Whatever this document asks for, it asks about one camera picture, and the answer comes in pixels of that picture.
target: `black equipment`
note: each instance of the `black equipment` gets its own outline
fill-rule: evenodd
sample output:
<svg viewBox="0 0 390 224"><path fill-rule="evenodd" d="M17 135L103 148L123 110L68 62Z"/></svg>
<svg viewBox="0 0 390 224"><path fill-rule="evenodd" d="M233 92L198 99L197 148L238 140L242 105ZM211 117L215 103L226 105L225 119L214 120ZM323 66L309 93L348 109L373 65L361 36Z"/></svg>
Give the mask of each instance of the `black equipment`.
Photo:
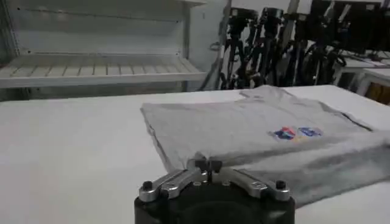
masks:
<svg viewBox="0 0 390 224"><path fill-rule="evenodd" d="M245 27L250 23L251 32L255 27L255 24L258 19L258 13L254 10L248 9L239 9L232 8L230 11L229 18L229 31L228 34L230 38L226 40L225 51L230 48L229 53L229 61L227 65L227 76L224 74L220 74L221 77L221 89L233 89L236 85L238 88L244 88L245 86L249 86L248 78L245 74L245 69L243 66L245 64L245 55L244 55L244 46L241 40L241 34L244 31ZM246 43L252 44L254 38L253 34L249 36L246 40ZM241 66L239 71L234 74L233 73L233 65L235 62L236 52L238 51L239 60Z"/></svg>
<svg viewBox="0 0 390 224"><path fill-rule="evenodd" d="M295 202L273 183L218 161L196 161L146 181L134 201L135 224L294 224Z"/></svg>
<svg viewBox="0 0 390 224"><path fill-rule="evenodd" d="M380 9L376 13L372 38L367 49L390 51L390 9Z"/></svg>
<svg viewBox="0 0 390 224"><path fill-rule="evenodd" d="M230 38L225 45L225 51L230 48L229 62L227 75L220 73L221 89L249 88L251 81L255 87L265 83L277 84L275 67L282 51L283 31L279 31L282 19L283 11L280 9L264 8L259 18L256 11L232 8L228 31ZM249 36L244 46L241 34L248 26ZM236 54L239 55L240 65L233 72Z"/></svg>
<svg viewBox="0 0 390 224"><path fill-rule="evenodd" d="M372 34L374 31L374 24L377 17L377 13L380 9L380 2L358 2L358 1L332 1L333 15L330 18L328 29L326 33L319 33L321 29L321 16L328 9L331 1L326 0L313 0L311 4L311 12L309 17L309 26L313 27L307 33L306 38L308 40L317 41L325 35L325 43L329 46L338 47L340 42L344 41L343 49L347 51L356 52L358 54L365 53L366 48L369 46ZM345 16L344 21L349 23L348 32L339 33L340 23L338 18L342 16L342 13L346 7L349 8L348 14Z"/></svg>
<svg viewBox="0 0 390 224"><path fill-rule="evenodd" d="M261 61L258 67L260 79L255 81L255 86L262 84L278 85L276 65L282 51L284 27L279 31L279 25L283 22L283 10L264 8L264 41L261 50Z"/></svg>
<svg viewBox="0 0 390 224"><path fill-rule="evenodd" d="M303 83L303 56L308 44L305 39L307 17L308 15L301 13L286 15L287 20L295 21L295 36L282 52L282 55L285 55L289 51L289 59L285 75L281 77L280 86L296 86Z"/></svg>

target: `white desk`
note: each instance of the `white desk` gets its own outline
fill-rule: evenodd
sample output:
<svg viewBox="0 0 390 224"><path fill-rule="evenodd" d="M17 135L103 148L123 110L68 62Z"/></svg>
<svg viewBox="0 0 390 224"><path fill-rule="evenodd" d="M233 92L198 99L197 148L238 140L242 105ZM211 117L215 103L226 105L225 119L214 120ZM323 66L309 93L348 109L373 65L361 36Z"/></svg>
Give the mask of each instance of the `white desk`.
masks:
<svg viewBox="0 0 390 224"><path fill-rule="evenodd" d="M352 58L346 58L346 62L347 62L347 65L345 67L338 67L336 69L335 81L333 82L333 84L335 86L339 85L340 80L341 80L341 76L343 73L350 72L350 73L360 74L364 68L375 68L375 67L379 66L378 63L375 63L373 61L359 61L359 60L352 59Z"/></svg>
<svg viewBox="0 0 390 224"><path fill-rule="evenodd" d="M287 90L390 127L389 107L335 86ZM215 91L0 103L0 223L133 223L138 187L165 174L142 103L241 98L237 91ZM388 223L388 187L376 184L303 207L296 223Z"/></svg>
<svg viewBox="0 0 390 224"><path fill-rule="evenodd" d="M365 96L371 83L390 86L390 69L364 69L363 78L360 81L357 94Z"/></svg>

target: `t-shirt logo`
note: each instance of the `t-shirt logo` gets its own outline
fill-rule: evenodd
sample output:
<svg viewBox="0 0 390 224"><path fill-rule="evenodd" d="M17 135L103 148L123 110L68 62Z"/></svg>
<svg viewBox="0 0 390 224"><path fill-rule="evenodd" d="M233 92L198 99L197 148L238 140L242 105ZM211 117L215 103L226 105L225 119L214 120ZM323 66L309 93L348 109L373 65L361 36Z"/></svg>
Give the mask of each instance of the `t-shirt logo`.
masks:
<svg viewBox="0 0 390 224"><path fill-rule="evenodd" d="M294 139L295 137L295 132L288 128L288 127L283 127L281 130L279 131L275 131L274 134L280 138L280 139L286 139L286 140L292 140Z"/></svg>
<svg viewBox="0 0 390 224"><path fill-rule="evenodd" d="M279 131L270 131L269 134L277 139L299 142L307 137L322 136L323 132L319 128L311 127L282 127Z"/></svg>

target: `screw head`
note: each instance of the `screw head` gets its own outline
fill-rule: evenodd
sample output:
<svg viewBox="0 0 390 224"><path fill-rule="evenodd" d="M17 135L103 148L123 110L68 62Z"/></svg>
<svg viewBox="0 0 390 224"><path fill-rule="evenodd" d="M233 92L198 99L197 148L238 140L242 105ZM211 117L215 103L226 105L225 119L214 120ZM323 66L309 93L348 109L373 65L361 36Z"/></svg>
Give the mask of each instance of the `screw head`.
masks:
<svg viewBox="0 0 390 224"><path fill-rule="evenodd" d="M278 190L286 189L286 182L284 182L282 180L276 181L276 189L278 189Z"/></svg>
<svg viewBox="0 0 390 224"><path fill-rule="evenodd" d="M152 188L153 188L153 182L151 182L151 181L145 181L142 184L142 190L144 190L144 191L150 191Z"/></svg>
<svg viewBox="0 0 390 224"><path fill-rule="evenodd" d="M230 186L230 181L224 181L222 182L223 186L229 187Z"/></svg>
<svg viewBox="0 0 390 224"><path fill-rule="evenodd" d="M178 186L176 184L174 184L174 183L166 183L164 185L165 185L165 188L167 190L170 190L170 191L178 188Z"/></svg>

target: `white shelf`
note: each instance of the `white shelf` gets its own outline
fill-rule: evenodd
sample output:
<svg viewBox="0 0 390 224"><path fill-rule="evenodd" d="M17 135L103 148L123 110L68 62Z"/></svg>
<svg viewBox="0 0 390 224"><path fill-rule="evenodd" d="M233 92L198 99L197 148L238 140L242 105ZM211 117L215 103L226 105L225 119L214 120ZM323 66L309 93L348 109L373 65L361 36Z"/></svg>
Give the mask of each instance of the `white shelf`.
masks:
<svg viewBox="0 0 390 224"><path fill-rule="evenodd" d="M0 88L203 80L172 55L23 55L0 69Z"/></svg>
<svg viewBox="0 0 390 224"><path fill-rule="evenodd" d="M191 5L193 6L207 4L206 0L176 0L176 1L188 2L191 3Z"/></svg>

